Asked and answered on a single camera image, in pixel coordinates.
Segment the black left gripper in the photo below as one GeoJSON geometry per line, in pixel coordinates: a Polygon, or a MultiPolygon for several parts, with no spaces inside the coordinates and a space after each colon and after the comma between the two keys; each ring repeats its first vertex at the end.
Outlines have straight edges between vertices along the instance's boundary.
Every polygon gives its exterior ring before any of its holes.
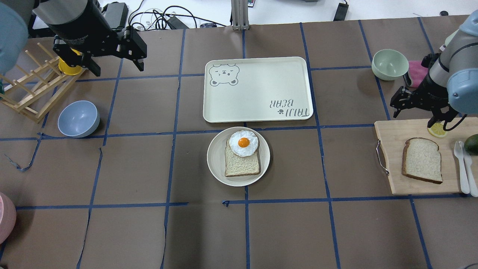
{"type": "Polygon", "coordinates": [[[145,69],[147,44],[133,26],[119,34],[106,22],[96,4],[58,4],[52,29],[56,36],[53,51],[71,66],[88,69],[96,77],[101,67],[92,59],[117,56],[128,59],[140,72],[145,69]]]}

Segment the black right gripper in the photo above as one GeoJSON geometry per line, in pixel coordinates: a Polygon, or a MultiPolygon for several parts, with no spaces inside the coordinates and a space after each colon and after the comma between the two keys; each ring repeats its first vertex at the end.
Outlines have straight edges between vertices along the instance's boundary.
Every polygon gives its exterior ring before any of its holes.
{"type": "Polygon", "coordinates": [[[427,123],[429,129],[440,121],[448,123],[447,113],[441,111],[448,106],[448,91],[435,82],[423,81],[414,91],[405,86],[399,87],[391,98],[390,106],[395,109],[393,118],[397,118],[403,109],[418,108],[432,112],[427,123]]]}

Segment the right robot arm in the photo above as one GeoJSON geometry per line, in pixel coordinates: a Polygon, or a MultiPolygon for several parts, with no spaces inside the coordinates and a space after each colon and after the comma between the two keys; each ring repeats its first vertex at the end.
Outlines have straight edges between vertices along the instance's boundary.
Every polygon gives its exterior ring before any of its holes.
{"type": "Polygon", "coordinates": [[[458,114],[477,114],[478,12],[459,26],[442,53],[425,56],[422,66],[428,72],[419,86],[414,91],[402,86],[393,95],[393,118],[404,109],[423,109],[432,112],[429,128],[440,121],[446,130],[458,114]]]}

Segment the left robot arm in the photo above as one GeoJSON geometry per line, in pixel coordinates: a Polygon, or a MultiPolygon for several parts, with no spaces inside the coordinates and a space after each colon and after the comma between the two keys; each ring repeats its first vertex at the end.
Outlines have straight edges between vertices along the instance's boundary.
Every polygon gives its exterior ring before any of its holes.
{"type": "Polygon", "coordinates": [[[14,68],[29,38],[29,24],[36,16],[55,34],[52,50],[68,66],[101,75],[95,57],[128,59],[143,71],[147,44],[133,26],[114,31],[96,0],[2,0],[0,4],[0,70],[14,68]]]}

